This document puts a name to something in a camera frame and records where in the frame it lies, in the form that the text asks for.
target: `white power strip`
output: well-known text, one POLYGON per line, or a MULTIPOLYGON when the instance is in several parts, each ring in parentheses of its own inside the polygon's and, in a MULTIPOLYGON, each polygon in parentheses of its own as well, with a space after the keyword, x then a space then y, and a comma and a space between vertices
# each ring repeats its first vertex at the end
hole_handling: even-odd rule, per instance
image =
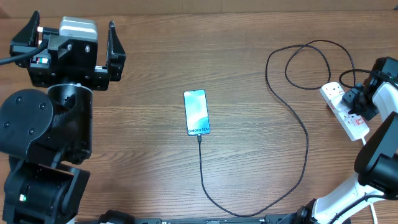
POLYGON ((350 109, 343 103, 344 90, 337 82, 327 83, 319 90, 323 99, 336 115, 338 121, 352 141, 359 140, 369 132, 362 116, 348 114, 350 109))

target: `samsung galaxy phone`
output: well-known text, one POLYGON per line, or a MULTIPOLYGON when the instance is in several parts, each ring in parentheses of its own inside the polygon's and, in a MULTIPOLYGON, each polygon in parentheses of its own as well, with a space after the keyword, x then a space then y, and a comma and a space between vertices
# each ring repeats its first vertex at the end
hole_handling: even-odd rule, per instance
POLYGON ((188 135, 209 134, 210 123, 205 91, 186 91, 184 93, 184 102, 188 135))

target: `black charging cable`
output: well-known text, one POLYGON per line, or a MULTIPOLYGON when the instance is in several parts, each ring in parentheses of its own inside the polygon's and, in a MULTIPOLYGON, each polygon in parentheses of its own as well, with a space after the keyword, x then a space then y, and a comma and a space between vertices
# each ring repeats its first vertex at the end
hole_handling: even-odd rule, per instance
POLYGON ((17 62, 17 61, 20 61, 20 60, 25 60, 25 59, 31 58, 31 57, 39 54, 40 52, 42 52, 48 46, 48 44, 49 44, 49 40, 45 39, 45 40, 42 41, 42 43, 40 44, 39 47, 37 47, 36 49, 34 49, 34 50, 30 51, 30 52, 27 52, 27 53, 24 53, 24 54, 20 54, 20 55, 16 55, 16 56, 13 56, 13 57, 0 59, 0 65, 5 65, 5 64, 8 64, 8 63, 17 62))
POLYGON ((340 84, 342 86, 345 86, 347 88, 355 88, 355 89, 362 89, 363 86, 350 86, 347 85, 345 83, 343 83, 343 81, 341 80, 343 78, 343 76, 345 76, 346 74, 350 73, 350 72, 363 72, 363 73, 368 73, 370 74, 370 76, 372 77, 376 77, 376 78, 380 78, 381 80, 383 80, 384 82, 390 83, 394 88, 396 88, 398 90, 398 86, 397 86, 397 79, 395 77, 392 77, 390 75, 387 75, 385 73, 382 73, 379 70, 373 70, 373 71, 369 71, 369 70, 364 70, 364 69, 351 69, 351 70, 347 70, 345 72, 343 72, 340 77, 338 77, 338 81, 340 82, 340 84))
POLYGON ((293 57, 295 57, 303 48, 305 48, 305 47, 310 47, 310 48, 316 50, 317 52, 319 52, 319 53, 321 54, 321 56, 323 57, 323 59, 324 59, 324 61, 325 61, 325 63, 326 63, 326 66, 327 66, 327 68, 328 68, 328 80, 327 80, 326 83, 330 82, 330 79, 331 79, 331 70, 330 70, 330 66, 329 66, 328 60, 326 59, 325 55, 322 53, 321 50, 319 50, 318 48, 316 48, 316 47, 310 45, 310 44, 312 44, 312 43, 314 43, 314 42, 328 42, 328 43, 331 43, 331 44, 335 44, 335 45, 339 46, 340 48, 342 48, 342 49, 347 53, 347 55, 348 55, 348 57, 349 57, 349 60, 350 60, 350 62, 351 62, 351 66, 352 66, 352 68, 353 68, 353 71, 352 71, 352 72, 353 72, 353 76, 354 76, 354 85, 355 85, 355 67, 354 67, 354 61, 353 61, 351 55, 349 54, 349 52, 348 52, 343 46, 341 46, 340 44, 337 44, 337 43, 335 43, 335 42, 332 42, 332 41, 330 41, 330 40, 313 40, 313 41, 311 41, 311 42, 309 42, 309 43, 307 43, 307 44, 291 45, 291 46, 288 46, 288 47, 283 47, 283 48, 281 48, 281 49, 277 49, 277 50, 273 51, 273 52, 268 56, 267 64, 266 64, 266 72, 265 72, 267 86, 268 86, 268 88, 270 89, 270 91, 272 92, 272 94, 274 94, 286 107, 288 107, 288 109, 289 109, 289 110, 293 113, 293 115, 296 117, 297 121, 300 123, 301 127, 303 128, 303 131, 304 131, 304 133, 305 133, 305 140, 306 140, 306 142, 307 142, 306 149, 305 149, 305 158, 304 158, 303 169, 302 169, 301 175, 300 175, 300 177, 299 177, 297 183, 296 183, 287 193, 283 194, 280 198, 278 198, 277 200, 275 200, 274 202, 272 202, 271 204, 269 204, 269 205, 266 206, 265 208, 259 210, 258 212, 255 212, 255 213, 253 213, 253 214, 249 214, 249 215, 240 215, 240 214, 233 213, 233 212, 231 212, 231 211, 229 211, 229 210, 223 208, 221 205, 217 204, 217 203, 208 195, 208 193, 207 193, 207 191, 206 191, 206 188, 205 188, 205 185, 204 185, 204 183, 203 183, 203 171, 202 171, 202 164, 201 164, 201 135, 198 135, 198 143, 199 143, 199 164, 200 164, 200 180, 201 180, 201 186, 202 186, 203 191, 204 191, 204 193, 206 194, 207 198, 208 198, 214 205, 216 205, 218 208, 220 208, 222 211, 224 211, 224 212, 226 212, 226 213, 228 213, 228 214, 237 216, 237 217, 253 217, 253 216, 255 216, 255 215, 258 215, 258 214, 262 213, 263 211, 267 210, 269 207, 271 207, 271 206, 275 205, 276 203, 278 203, 279 201, 281 201, 283 198, 285 198, 285 197, 288 196, 291 192, 293 192, 293 191, 297 188, 297 186, 299 186, 299 184, 301 183, 301 181, 302 181, 302 179, 303 179, 303 176, 304 176, 304 173, 305 173, 305 166, 307 165, 307 158, 308 158, 308 132, 307 132, 307 129, 305 128, 305 126, 304 126, 302 120, 301 120, 300 117, 297 115, 297 113, 293 110, 293 108, 290 107, 289 104, 287 104, 287 103, 286 103, 280 96, 278 96, 278 94, 271 88, 271 85, 269 84, 269 81, 268 81, 268 64, 269 64, 270 58, 272 57, 272 55, 273 55, 274 53, 279 52, 279 51, 281 51, 281 50, 285 50, 285 49, 291 49, 291 48, 297 48, 297 47, 299 47, 299 49, 296 50, 296 52, 294 52, 294 54, 290 57, 289 61, 288 61, 287 64, 286 64, 286 67, 285 67, 285 77, 286 77, 287 81, 288 81, 290 84, 292 84, 293 86, 296 86, 297 88, 301 88, 301 89, 303 89, 303 90, 317 90, 317 89, 320 89, 322 86, 318 86, 318 87, 302 87, 302 86, 298 86, 298 85, 294 84, 292 81, 290 81, 289 78, 288 78, 288 76, 287 76, 287 67, 288 67, 288 65, 289 65, 289 62, 290 62, 290 61, 293 59, 293 57))

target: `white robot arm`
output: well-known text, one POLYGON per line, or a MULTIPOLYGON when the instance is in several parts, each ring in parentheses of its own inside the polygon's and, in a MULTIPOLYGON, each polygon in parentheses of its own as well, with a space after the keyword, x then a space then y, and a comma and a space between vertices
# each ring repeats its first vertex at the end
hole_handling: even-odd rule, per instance
MULTIPOLYGON (((387 69, 394 72, 386 72, 386 74, 390 77, 396 78, 398 76, 398 61, 392 58, 384 58, 384 60, 388 60, 387 62, 384 61, 384 67, 387 67, 387 69)), ((372 113, 369 113, 368 110, 373 110, 375 106, 380 112, 383 124, 368 141, 368 144, 371 145, 365 145, 359 153, 355 162, 356 172, 348 180, 344 181, 339 187, 332 191, 332 193, 314 201, 312 204, 312 218, 308 218, 308 220, 306 220, 308 223, 317 222, 319 224, 341 224, 350 216, 362 210, 364 207, 367 207, 371 203, 384 200, 383 197, 387 197, 387 194, 389 194, 391 198, 396 196, 398 189, 391 190, 391 187, 394 188, 394 184, 396 184, 391 184, 396 181, 394 180, 395 178, 389 179, 388 182, 390 183, 387 184, 387 186, 383 183, 383 180, 385 180, 385 178, 391 178, 391 175, 394 175, 398 171, 398 166, 396 164, 398 161, 396 160, 395 155, 395 150, 397 149, 396 144, 398 144, 398 141, 395 140, 396 137, 394 134, 394 129, 397 130, 398 128, 398 126, 396 126, 396 120, 398 119, 398 89, 396 86, 393 86, 393 82, 381 82, 378 80, 379 83, 376 91, 372 91, 372 89, 369 88, 369 84, 372 85, 372 82, 376 82, 375 79, 377 78, 369 76, 369 78, 364 82, 365 87, 362 90, 351 90, 346 93, 346 95, 350 96, 353 94, 356 95, 357 99, 360 97, 366 99, 367 97, 368 102, 365 102, 365 100, 358 100, 356 103, 362 103, 362 105, 358 105, 357 108, 353 107, 355 103, 345 103, 352 110, 357 109, 357 111, 354 112, 358 112, 358 108, 362 106, 359 114, 362 113, 364 118, 367 116, 369 118, 369 115, 372 113), (369 96, 371 96, 371 103, 373 105, 366 107, 366 103, 369 104, 369 96), (385 159, 385 161, 389 159, 389 162, 385 162, 382 165, 382 161, 379 161, 379 157, 382 157, 383 159, 386 157, 387 159, 385 159), (382 177, 375 179, 375 175, 380 176, 377 172, 382 170, 381 166, 383 166, 383 174, 386 172, 386 176, 383 176, 382 174, 382 177), (380 195, 380 197, 371 197, 366 200, 362 200, 366 195, 380 195)))

